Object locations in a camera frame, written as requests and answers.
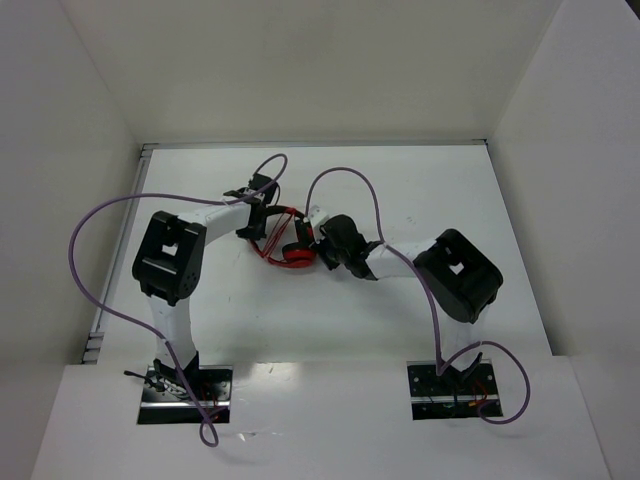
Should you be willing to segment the red black headphones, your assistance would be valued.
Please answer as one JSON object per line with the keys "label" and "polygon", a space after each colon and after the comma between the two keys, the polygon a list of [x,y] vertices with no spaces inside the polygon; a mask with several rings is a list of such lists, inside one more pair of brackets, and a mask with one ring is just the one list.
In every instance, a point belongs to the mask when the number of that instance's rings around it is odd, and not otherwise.
{"label": "red black headphones", "polygon": [[[249,240],[252,250],[270,265],[285,269],[303,269],[311,267],[316,254],[311,250],[315,242],[313,230],[305,221],[305,215],[294,207],[273,205],[267,208],[267,219],[278,215],[276,225],[266,236],[264,245],[260,247],[256,241]],[[278,246],[289,224],[293,223],[296,241],[283,245],[281,257],[275,258],[273,252]]]}

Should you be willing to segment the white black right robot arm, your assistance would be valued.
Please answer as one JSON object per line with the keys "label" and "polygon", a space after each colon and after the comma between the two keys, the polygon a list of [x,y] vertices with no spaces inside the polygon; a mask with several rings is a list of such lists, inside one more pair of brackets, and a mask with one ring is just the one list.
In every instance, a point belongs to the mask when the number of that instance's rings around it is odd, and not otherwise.
{"label": "white black right robot arm", "polygon": [[315,209],[309,214],[316,251],[325,266],[345,267],[354,277],[377,281],[414,277],[452,320],[473,325],[496,300],[500,270],[462,233],[447,229],[434,239],[395,246],[368,241],[354,220]]}

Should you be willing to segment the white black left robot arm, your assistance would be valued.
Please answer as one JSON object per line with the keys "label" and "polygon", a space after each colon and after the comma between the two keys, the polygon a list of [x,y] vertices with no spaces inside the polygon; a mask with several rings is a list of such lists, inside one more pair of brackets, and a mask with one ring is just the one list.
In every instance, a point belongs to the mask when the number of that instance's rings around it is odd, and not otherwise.
{"label": "white black left robot arm", "polygon": [[247,186],[224,193],[211,205],[180,214],[160,210],[149,221],[132,275],[148,299],[153,327],[161,334],[154,371],[179,398],[192,397],[201,386],[190,297],[200,281],[205,248],[230,233],[261,238],[264,212],[278,190],[277,181],[256,173]]}

